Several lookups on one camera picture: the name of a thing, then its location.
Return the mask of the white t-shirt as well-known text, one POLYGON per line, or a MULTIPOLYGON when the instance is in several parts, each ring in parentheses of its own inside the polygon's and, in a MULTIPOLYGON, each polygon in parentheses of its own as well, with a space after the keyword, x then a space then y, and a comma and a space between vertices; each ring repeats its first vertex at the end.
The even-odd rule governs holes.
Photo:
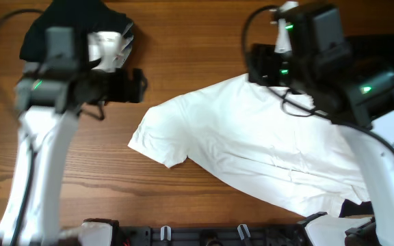
POLYGON ((151 107, 129 147, 172 167, 191 159, 248 195, 307 217, 369 200, 337 126, 280 107, 246 74, 151 107))

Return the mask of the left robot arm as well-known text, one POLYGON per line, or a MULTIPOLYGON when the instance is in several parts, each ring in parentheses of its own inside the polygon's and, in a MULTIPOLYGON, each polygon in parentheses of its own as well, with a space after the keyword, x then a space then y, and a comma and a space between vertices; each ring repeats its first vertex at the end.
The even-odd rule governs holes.
POLYGON ((18 148, 0 245, 57 245, 60 194, 70 143, 84 105, 140 103, 148 82, 123 65, 129 31, 77 33, 51 27, 42 61, 25 64, 15 92, 18 148))

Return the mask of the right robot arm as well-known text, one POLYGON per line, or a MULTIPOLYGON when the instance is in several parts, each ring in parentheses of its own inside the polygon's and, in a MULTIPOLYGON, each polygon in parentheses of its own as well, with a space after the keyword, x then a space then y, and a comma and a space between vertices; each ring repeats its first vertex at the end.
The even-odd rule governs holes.
POLYGON ((300 223, 309 245, 394 245, 394 67, 354 59, 338 8, 267 7, 283 47, 275 84, 304 92, 315 115, 336 124, 359 164, 373 207, 365 222, 317 213, 300 223))

